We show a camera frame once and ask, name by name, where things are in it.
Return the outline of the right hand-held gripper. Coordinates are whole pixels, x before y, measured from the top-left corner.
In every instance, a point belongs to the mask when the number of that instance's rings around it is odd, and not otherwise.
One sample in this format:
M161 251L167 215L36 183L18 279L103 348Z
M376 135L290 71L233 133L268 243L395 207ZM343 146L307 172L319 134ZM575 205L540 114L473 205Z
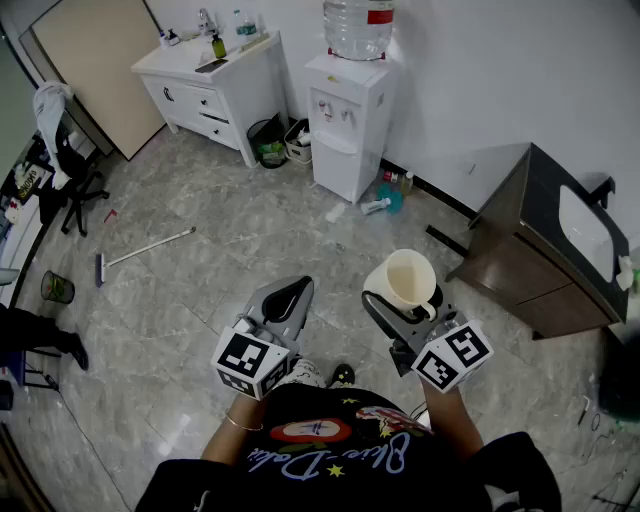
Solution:
M458 310L449 310L431 322L411 319L381 295L363 291L362 303L377 326L393 339L391 358L401 376L416 373L441 393L456 388L471 377L494 354L481 323ZM444 302L441 287L433 293L433 307Z

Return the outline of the cream plastic cup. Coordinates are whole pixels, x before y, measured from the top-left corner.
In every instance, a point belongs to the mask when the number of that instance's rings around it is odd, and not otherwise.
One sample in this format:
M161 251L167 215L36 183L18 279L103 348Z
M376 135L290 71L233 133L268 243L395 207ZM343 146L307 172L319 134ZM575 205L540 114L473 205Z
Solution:
M380 295L403 313L422 308L433 321L437 313L429 300L436 287L436 274L428 259L417 251L399 249L367 276L363 290Z

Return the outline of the person's right forearm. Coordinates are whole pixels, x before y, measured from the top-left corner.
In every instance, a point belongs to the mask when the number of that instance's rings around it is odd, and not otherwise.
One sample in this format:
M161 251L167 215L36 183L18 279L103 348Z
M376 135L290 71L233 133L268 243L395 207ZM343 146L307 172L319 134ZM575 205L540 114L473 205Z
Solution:
M425 380L421 381L431 428L461 461L480 451L484 442L470 418L458 388L441 393Z

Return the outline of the person's left forearm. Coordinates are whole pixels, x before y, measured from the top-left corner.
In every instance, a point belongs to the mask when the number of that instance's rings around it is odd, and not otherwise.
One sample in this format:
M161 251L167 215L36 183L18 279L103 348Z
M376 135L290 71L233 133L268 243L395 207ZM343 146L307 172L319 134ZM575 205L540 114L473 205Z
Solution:
M238 394L225 417L207 443L201 459L235 466L251 441L263 428L267 400Z

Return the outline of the clear plastic bottle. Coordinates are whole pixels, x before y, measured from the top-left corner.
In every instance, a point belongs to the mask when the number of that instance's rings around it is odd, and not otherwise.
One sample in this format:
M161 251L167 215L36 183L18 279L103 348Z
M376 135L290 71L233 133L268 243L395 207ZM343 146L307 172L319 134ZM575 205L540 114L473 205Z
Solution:
M257 26L251 14L241 9L234 10L236 36L242 44L253 41L257 36Z

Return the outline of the person's white printed trousers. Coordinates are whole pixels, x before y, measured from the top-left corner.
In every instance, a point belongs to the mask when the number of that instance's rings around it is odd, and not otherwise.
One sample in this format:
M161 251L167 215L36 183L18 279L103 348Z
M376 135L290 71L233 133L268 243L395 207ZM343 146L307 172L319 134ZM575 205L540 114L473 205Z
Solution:
M312 361L300 358L295 362L291 372L280 381L280 385L285 384L303 384L325 388L326 380Z

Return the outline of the teal plastic item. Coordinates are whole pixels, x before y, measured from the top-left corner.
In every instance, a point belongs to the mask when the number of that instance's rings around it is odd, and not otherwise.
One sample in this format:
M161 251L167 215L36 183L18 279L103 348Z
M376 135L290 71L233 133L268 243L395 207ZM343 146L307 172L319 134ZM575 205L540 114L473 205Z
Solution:
M386 210L390 214L396 214L402 209L404 197L397 187L384 182L378 188L376 199L384 200L387 203Z

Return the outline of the white waste bin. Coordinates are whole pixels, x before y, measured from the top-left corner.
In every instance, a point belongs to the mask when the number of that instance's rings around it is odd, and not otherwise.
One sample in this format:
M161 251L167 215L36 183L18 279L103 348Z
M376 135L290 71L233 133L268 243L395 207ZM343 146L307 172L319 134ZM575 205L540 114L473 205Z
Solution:
M312 163L311 134L309 120L295 121L284 137L286 157L299 165L309 166Z

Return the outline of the white cloth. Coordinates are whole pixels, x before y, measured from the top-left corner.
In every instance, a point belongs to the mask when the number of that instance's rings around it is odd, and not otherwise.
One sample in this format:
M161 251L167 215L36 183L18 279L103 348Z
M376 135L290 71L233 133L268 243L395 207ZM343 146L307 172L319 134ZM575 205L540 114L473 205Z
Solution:
M621 290L625 291L632 287L635 281L635 269L630 256L618 257L619 272L616 275L616 282Z

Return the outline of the white vanity cabinet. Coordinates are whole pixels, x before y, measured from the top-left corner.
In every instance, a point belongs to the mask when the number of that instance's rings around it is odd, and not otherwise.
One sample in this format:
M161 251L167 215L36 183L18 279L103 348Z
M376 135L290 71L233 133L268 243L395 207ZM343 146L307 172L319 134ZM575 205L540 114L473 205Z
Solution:
M170 131L181 128L241 153L247 167L258 165L247 131L278 114L288 121L280 33L268 31L248 48L230 50L227 63L212 73L195 70L214 61L211 41L202 37L158 47L131 66Z

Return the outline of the black faucet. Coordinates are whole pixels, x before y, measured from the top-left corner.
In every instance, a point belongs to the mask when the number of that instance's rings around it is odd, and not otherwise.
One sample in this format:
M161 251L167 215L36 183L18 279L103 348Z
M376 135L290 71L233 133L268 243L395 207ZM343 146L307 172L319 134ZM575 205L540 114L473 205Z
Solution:
M604 210L608 208L609 195L616 192L616 182L608 177L589 194L591 205L599 204Z

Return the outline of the black office chair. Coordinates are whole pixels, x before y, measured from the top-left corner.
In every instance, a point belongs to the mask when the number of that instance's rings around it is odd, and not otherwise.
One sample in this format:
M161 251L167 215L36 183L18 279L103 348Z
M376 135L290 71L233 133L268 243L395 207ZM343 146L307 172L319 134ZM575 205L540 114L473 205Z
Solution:
M66 129L62 127L62 120L56 133L56 145L59 164L70 180L62 189L55 190L52 186L52 174L40 189L38 193L40 221L43 225L50 225L58 211L70 201L71 205L61 226L61 231L63 234L68 234L68 223L72 217L75 217L80 235L86 237L88 232L84 228L82 220L84 203L93 199L108 199L110 193L102 189L94 192L89 191L90 185L98 178L102 178L103 175L98 171L89 172L89 165L71 147Z

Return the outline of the beige board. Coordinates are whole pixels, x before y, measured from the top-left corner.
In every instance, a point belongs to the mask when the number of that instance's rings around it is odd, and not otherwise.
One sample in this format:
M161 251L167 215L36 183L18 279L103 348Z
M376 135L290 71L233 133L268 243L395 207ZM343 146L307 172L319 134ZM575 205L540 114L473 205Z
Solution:
M60 0L19 41L43 79L71 87L69 113L103 153L130 160L165 125L132 71L159 45L144 0Z

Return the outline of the white garment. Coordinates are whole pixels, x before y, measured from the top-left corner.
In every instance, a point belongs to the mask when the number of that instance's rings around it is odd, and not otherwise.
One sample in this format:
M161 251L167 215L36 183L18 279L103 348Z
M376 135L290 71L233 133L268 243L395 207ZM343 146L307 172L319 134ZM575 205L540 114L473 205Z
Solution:
M56 133L66 109L66 102L72 99L73 91L70 86L59 81L45 81L36 90L32 101L37 128L54 168L52 186L55 190L62 189L70 180L58 161Z

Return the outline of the white handled floor squeegee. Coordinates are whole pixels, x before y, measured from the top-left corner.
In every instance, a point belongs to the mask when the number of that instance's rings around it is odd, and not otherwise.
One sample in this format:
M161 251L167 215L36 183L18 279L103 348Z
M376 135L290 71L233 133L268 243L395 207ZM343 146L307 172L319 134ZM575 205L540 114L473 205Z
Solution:
M178 240L180 238L186 237L190 234L193 234L196 232L196 227L192 226L191 228L184 230L178 234L172 235L170 237L167 237L165 239L159 240L157 242L151 243L147 246L144 246L140 249L137 249L135 251L132 251L128 254L125 254L123 256L120 256L118 258L115 258L111 261L107 261L106 257L103 253L98 253L96 255L96 259L95 259L95 281L96 281L96 286L98 288L100 288L105 282L106 282L106 274L107 274L107 270L110 269L111 267L122 263L130 258L136 257L144 252L147 252L151 249L154 249L156 247L159 247L161 245L167 244L169 242L173 242L175 240Z

